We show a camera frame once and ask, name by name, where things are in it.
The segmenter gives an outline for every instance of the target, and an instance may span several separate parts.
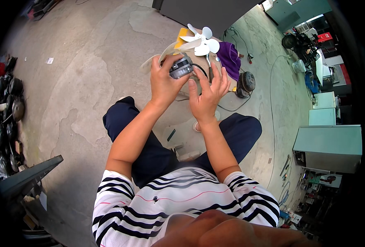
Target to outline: left hand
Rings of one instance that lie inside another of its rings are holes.
[[[151,102],[158,107],[166,110],[167,107],[175,100],[178,92],[182,86],[188,81],[189,77],[193,73],[189,73],[181,77],[180,79],[174,79],[169,75],[169,70],[173,63],[180,60],[184,56],[179,55],[167,55],[162,67],[160,67],[159,56],[155,56],[152,59],[151,65]]]

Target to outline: tire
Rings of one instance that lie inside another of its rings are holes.
[[[296,46],[296,37],[293,34],[287,34],[281,39],[281,45],[286,49],[291,49]]]

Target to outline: striped shirt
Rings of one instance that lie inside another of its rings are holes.
[[[278,203],[258,182],[235,171],[220,183],[194,167],[175,170],[134,193],[132,181],[104,171],[97,190],[92,231],[98,246],[151,246],[164,237],[170,216],[197,217],[220,210],[249,222],[276,226]]]

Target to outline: concrete floor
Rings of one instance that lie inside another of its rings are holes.
[[[62,1],[40,21],[17,21],[4,44],[5,51],[19,57],[14,74],[25,87],[27,111],[19,125],[19,139],[27,165],[60,154],[64,158],[43,179],[48,218],[41,220],[49,233],[70,247],[95,246],[93,204],[111,147],[102,116],[121,96],[133,96],[139,109],[145,106],[151,97],[149,75],[140,74],[138,68],[174,42],[182,27],[150,8],[151,0],[97,0],[78,6],[74,2]],[[303,74],[292,71],[294,60],[277,58],[288,55],[280,43],[283,35],[259,6],[233,27],[254,55],[249,64],[243,41],[234,36],[237,49],[245,54],[241,68],[256,79],[251,99],[237,112],[257,117],[263,129],[240,166],[278,199],[283,189],[279,173],[287,155],[292,156],[298,127],[308,123],[311,100]],[[231,34],[225,41],[234,43]],[[45,63],[49,57],[54,58],[52,64]],[[235,109],[242,102],[230,93],[220,105]],[[232,114],[219,111],[221,119]],[[165,143],[170,128],[186,129],[189,138],[173,139],[184,141],[185,151],[204,150],[203,137],[191,130],[192,121],[188,101],[175,101],[154,132]],[[291,166],[290,194],[302,172],[294,162]],[[300,196],[299,189],[285,204],[292,206]]]

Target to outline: leg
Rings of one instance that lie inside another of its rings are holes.
[[[130,96],[117,101],[108,109],[103,116],[103,123],[112,142],[139,112]],[[155,178],[173,170],[177,162],[175,154],[164,148],[151,131],[139,157],[132,164],[132,178],[135,184],[142,188]]]
[[[258,119],[238,113],[234,113],[220,122],[219,128],[238,163],[249,153],[262,133],[261,123]],[[193,161],[193,163],[196,163],[197,167],[203,168],[215,175],[207,152]]]

